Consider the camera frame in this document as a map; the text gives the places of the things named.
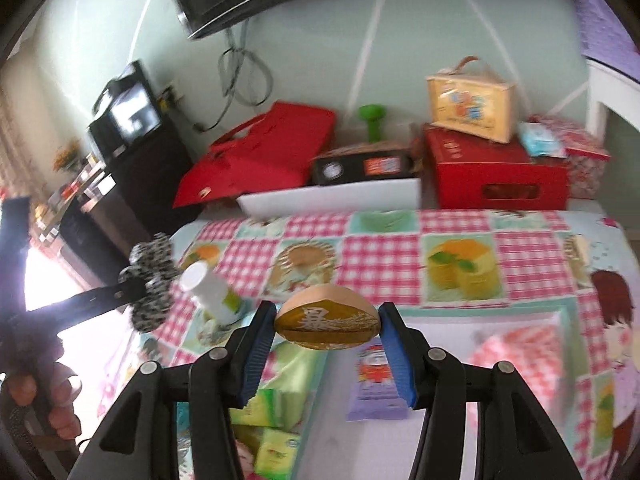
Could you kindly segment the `person's left hand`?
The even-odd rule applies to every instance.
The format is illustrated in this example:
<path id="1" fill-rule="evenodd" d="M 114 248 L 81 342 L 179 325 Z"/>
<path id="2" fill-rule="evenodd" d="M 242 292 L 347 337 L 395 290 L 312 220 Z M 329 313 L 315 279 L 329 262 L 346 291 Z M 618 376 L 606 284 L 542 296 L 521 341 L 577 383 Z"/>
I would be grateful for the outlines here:
<path id="1" fill-rule="evenodd" d="M 44 400 L 50 408 L 48 422 L 56 435 L 71 441 L 81 435 L 81 422 L 74 410 L 74 402 L 81 393 L 81 381 L 68 366 L 54 362 L 51 377 L 46 379 Z M 26 372 L 6 376 L 3 389 L 17 406 L 24 408 L 36 400 L 39 387 L 35 377 Z"/>

